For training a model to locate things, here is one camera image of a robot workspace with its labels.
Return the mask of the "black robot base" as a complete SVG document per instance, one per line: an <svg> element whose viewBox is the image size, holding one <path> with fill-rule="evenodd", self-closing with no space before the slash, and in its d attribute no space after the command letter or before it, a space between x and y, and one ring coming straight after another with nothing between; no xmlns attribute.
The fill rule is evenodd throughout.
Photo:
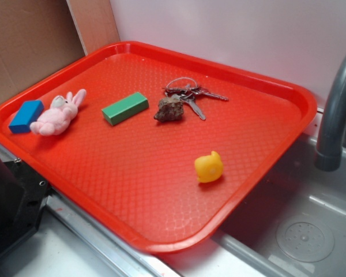
<svg viewBox="0 0 346 277"><path fill-rule="evenodd" d="M0 159L0 258L38 231L48 187L24 161Z"/></svg>

